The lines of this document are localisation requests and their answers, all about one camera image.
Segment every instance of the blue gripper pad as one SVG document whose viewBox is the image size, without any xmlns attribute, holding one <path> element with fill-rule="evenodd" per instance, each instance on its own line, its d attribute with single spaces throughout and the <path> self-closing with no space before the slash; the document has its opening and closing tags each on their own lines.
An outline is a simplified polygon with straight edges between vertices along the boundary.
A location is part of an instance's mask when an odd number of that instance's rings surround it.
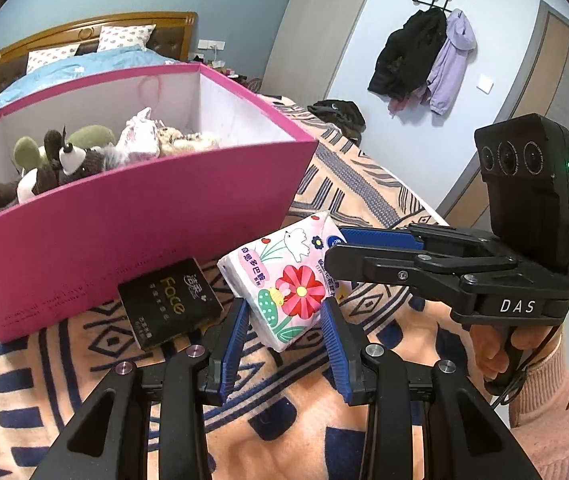
<svg viewBox="0 0 569 480">
<path fill-rule="evenodd" d="M 346 242 L 353 245 L 415 250 L 421 250 L 424 245 L 404 230 L 343 227 L 340 231 Z"/>
</svg>

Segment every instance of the floral pillowcase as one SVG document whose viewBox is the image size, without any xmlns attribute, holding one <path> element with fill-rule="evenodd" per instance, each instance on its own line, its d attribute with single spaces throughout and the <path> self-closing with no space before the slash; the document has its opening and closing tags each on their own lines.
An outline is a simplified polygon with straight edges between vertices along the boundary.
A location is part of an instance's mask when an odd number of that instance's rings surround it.
<svg viewBox="0 0 569 480">
<path fill-rule="evenodd" d="M 26 73 L 30 74 L 36 68 L 75 56 L 79 47 L 80 43 L 73 43 L 56 48 L 47 48 L 45 50 L 34 50 L 29 53 L 29 59 L 26 62 Z"/>
<path fill-rule="evenodd" d="M 155 25 L 137 25 L 135 27 L 103 26 L 100 30 L 98 52 L 123 46 L 145 47 Z"/>
<path fill-rule="evenodd" d="M 337 282 L 324 270 L 329 247 L 344 242 L 328 212 L 227 254 L 218 268 L 237 297 L 251 307 L 251 325 L 265 346 L 285 350 L 320 319 L 322 301 L 351 294 L 350 282 Z"/>
</svg>

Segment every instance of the pillow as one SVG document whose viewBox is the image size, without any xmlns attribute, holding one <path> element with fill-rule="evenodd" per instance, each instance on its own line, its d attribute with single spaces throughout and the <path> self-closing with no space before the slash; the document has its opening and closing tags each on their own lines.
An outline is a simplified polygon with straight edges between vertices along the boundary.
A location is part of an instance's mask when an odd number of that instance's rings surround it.
<svg viewBox="0 0 569 480">
<path fill-rule="evenodd" d="M 104 26 L 100 30 L 100 43 L 98 52 L 120 48 L 122 46 L 145 47 L 155 25 L 138 25 L 136 27 L 109 27 Z"/>
<path fill-rule="evenodd" d="M 30 74 L 36 68 L 75 56 L 79 47 L 80 43 L 73 43 L 56 48 L 47 48 L 45 50 L 34 50 L 29 53 L 29 60 L 26 62 L 26 73 Z"/>
</svg>

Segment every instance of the pink sleeve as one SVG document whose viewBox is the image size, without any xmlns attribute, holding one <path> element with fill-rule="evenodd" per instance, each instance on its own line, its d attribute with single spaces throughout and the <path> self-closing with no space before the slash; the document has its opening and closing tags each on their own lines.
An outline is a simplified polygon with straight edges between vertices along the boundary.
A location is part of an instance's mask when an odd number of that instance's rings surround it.
<svg viewBox="0 0 569 480">
<path fill-rule="evenodd" d="M 564 342 L 534 365 L 509 405 L 514 436 L 545 480 L 569 479 L 569 370 Z"/>
</svg>

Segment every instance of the floral tissue package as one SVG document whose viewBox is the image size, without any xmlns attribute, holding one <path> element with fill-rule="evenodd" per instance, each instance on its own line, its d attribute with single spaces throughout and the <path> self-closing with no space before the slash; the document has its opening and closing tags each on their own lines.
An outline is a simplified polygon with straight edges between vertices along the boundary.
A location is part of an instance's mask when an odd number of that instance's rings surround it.
<svg viewBox="0 0 569 480">
<path fill-rule="evenodd" d="M 349 296 L 351 284 L 324 270 L 325 251 L 343 241 L 329 213 L 322 212 L 220 259 L 233 293 L 249 302 L 251 324 L 264 345 L 285 350 L 318 322 L 322 300 Z"/>
</svg>

